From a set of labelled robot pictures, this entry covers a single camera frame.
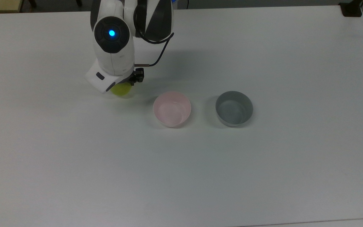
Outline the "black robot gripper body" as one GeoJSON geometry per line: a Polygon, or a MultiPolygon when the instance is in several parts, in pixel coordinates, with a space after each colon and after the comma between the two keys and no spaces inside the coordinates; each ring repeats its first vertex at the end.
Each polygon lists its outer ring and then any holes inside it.
{"type": "Polygon", "coordinates": [[[128,78],[128,83],[134,86],[135,83],[142,83],[144,80],[144,68],[136,68],[128,78]]]}

